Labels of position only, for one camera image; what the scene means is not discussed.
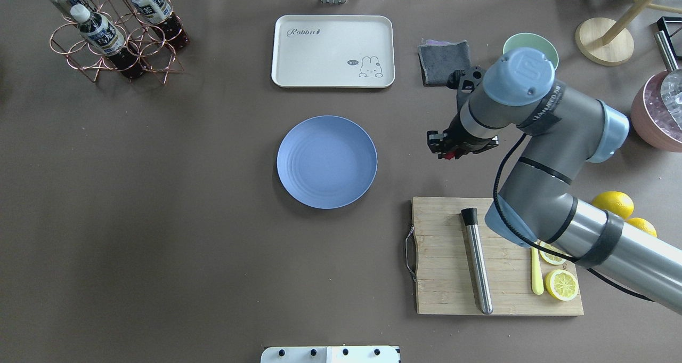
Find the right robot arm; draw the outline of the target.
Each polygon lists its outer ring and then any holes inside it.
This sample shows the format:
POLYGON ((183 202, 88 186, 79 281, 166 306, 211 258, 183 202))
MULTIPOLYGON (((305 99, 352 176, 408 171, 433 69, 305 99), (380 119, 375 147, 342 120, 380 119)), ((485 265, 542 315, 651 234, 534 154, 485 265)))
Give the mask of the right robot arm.
POLYGON ((568 193, 585 162, 603 162, 621 147, 628 118, 557 80, 545 54, 521 47, 484 73, 448 129, 428 132, 428 146, 445 159, 477 154, 510 124, 530 141, 494 187, 487 226, 522 247, 553 244, 575 265, 680 313, 680 250, 568 193))

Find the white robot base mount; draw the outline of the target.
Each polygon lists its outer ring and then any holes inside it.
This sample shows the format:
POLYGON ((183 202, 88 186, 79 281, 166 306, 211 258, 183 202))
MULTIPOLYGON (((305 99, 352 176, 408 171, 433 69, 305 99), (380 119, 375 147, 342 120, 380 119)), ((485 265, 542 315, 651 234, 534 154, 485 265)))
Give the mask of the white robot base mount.
POLYGON ((261 362, 400 362, 398 346, 271 346, 261 353, 261 362))

